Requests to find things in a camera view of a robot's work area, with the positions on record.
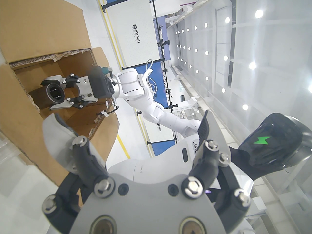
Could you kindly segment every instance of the ceiling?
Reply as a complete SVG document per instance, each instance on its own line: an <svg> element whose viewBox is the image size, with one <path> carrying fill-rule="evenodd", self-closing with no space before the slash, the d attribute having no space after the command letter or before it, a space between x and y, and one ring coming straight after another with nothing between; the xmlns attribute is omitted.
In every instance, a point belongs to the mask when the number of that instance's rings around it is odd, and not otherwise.
<svg viewBox="0 0 312 234"><path fill-rule="evenodd" d="M171 62L238 141L273 112L312 129L311 1L211 0L168 29Z"/></svg>

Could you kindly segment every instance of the cardboard box flap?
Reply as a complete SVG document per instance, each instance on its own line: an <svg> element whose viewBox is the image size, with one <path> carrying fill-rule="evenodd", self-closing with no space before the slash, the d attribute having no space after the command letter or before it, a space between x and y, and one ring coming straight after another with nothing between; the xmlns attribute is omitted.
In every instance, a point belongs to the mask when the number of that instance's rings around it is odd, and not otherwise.
<svg viewBox="0 0 312 234"><path fill-rule="evenodd" d="M92 52L98 66L109 67L108 59L106 58L105 53L101 47L92 48Z"/></svg>
<svg viewBox="0 0 312 234"><path fill-rule="evenodd" d="M82 9L63 0L0 0L0 29L7 63L91 48Z"/></svg>
<svg viewBox="0 0 312 234"><path fill-rule="evenodd" d="M0 87L1 131L59 185L68 172L48 153L42 133L43 119L9 65L2 65L0 68Z"/></svg>

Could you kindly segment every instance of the ceiling light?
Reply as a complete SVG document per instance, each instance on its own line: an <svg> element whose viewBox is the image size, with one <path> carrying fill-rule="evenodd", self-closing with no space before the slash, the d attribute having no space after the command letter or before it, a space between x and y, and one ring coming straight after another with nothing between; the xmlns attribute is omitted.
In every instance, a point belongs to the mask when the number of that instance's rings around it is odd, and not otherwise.
<svg viewBox="0 0 312 234"><path fill-rule="evenodd" d="M248 110L248 105L243 105L242 108L243 108L243 110L246 111L246 110Z"/></svg>
<svg viewBox="0 0 312 234"><path fill-rule="evenodd" d="M263 16L263 11L262 10L257 10L254 14L254 16L259 19Z"/></svg>
<svg viewBox="0 0 312 234"><path fill-rule="evenodd" d="M257 67L257 65L254 61L249 64L249 69L254 70L256 67Z"/></svg>

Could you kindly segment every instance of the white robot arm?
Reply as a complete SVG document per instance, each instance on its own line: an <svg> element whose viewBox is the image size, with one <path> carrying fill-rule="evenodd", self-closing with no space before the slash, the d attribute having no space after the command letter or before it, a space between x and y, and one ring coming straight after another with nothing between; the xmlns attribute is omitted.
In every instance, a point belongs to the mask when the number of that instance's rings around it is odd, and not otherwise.
<svg viewBox="0 0 312 234"><path fill-rule="evenodd" d="M197 134L199 120L181 119L173 113L164 111L164 107L153 100L152 90L147 82L152 69L138 74L135 69L125 69L113 75L114 98L123 98L127 103L142 112L144 119L164 125L183 137Z"/></svg>

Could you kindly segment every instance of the cardboard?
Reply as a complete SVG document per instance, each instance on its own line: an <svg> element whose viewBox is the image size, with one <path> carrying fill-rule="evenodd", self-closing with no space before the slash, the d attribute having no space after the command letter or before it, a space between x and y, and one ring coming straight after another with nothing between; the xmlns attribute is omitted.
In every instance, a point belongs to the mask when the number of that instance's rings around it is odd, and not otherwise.
<svg viewBox="0 0 312 234"><path fill-rule="evenodd" d="M0 0L0 24L8 63L91 47L82 9L63 0Z"/></svg>
<svg viewBox="0 0 312 234"><path fill-rule="evenodd" d="M82 110L40 111L29 95L48 76L82 77L97 60L109 67L102 48L90 48L82 10L62 0L0 0L0 28L1 50L10 64L0 67L0 128L22 151L20 157L60 185L68 172L48 153L42 133L43 120L59 113L106 160L119 127L115 113L97 116L107 109L106 99ZM76 89L66 89L66 97L76 94Z"/></svg>

